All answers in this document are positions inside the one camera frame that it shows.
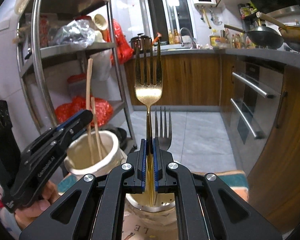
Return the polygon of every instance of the human hand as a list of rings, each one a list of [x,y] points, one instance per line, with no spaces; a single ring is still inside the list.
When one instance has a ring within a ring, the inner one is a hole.
[[[48,181],[42,191],[42,200],[38,200],[31,207],[17,209],[15,218],[21,230],[25,229],[32,221],[42,214],[53,202],[59,198],[57,186]]]

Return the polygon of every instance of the built-in dishwasher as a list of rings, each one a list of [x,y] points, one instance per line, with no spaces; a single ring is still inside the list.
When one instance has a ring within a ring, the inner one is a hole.
[[[238,169],[250,173],[274,124],[280,102],[282,73],[239,61],[234,80],[229,139]]]

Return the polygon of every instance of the shelving rack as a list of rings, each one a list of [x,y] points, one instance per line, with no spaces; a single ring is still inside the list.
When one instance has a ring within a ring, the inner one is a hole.
[[[39,37],[39,19],[40,13],[56,13],[62,16],[63,19],[72,20],[73,18],[81,15],[86,15],[102,6],[107,7],[107,18],[109,23],[109,32],[111,42],[108,43],[93,43],[87,49],[76,48],[71,44],[58,45],[46,48],[40,48],[40,37]],[[118,80],[119,91],[121,95],[121,100],[119,101],[109,101],[114,109],[113,117],[118,114],[122,109],[124,110],[125,117],[127,120],[130,137],[128,138],[126,153],[129,153],[132,149],[137,147],[135,135],[132,128],[130,113],[128,109],[128,104],[126,101],[126,95],[122,82],[122,74],[119,67],[119,60],[117,56],[117,47],[115,43],[114,28],[113,28],[113,16],[112,16],[112,5],[111,0],[29,0],[23,13],[19,17],[17,26],[17,35],[19,27],[24,20],[26,13],[32,13],[31,19],[31,49],[32,55],[28,60],[24,60],[24,55],[22,52],[23,44],[19,43],[17,45],[17,58],[18,58],[18,68],[19,77],[21,82],[21,88],[29,108],[31,117],[34,124],[40,134],[48,129],[40,118],[38,117],[34,106],[29,98],[28,88],[26,85],[25,78],[34,73],[35,80],[39,89],[39,94],[44,104],[44,108],[48,113],[48,118],[50,120],[51,126],[56,126],[58,124],[57,118],[54,112],[54,107],[51,101],[50,93],[46,84],[43,69],[52,65],[60,64],[70,60],[77,59],[80,62],[81,69],[84,72],[87,67],[87,57],[89,55],[112,49],[114,56],[114,67],[116,71],[116,76]]]

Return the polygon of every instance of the tile floor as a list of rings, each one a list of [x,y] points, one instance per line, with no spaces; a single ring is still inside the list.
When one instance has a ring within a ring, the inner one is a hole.
[[[151,118],[154,134],[154,112]],[[236,169],[220,113],[171,112],[171,119],[172,143],[168,151],[175,161],[191,171],[220,172]],[[146,137],[146,112],[134,111],[131,121],[137,143],[140,144],[141,139]],[[122,127],[128,130],[126,122]]]

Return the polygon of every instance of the triangular cutout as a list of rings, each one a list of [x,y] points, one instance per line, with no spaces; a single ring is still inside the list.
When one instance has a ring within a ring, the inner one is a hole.
[[[51,217],[65,225],[68,224],[80,195],[81,190],[73,192],[72,195],[53,212]]]
[[[248,212],[243,209],[243,207],[239,205],[227,192],[221,189],[218,192],[231,223],[236,224],[248,218]]]

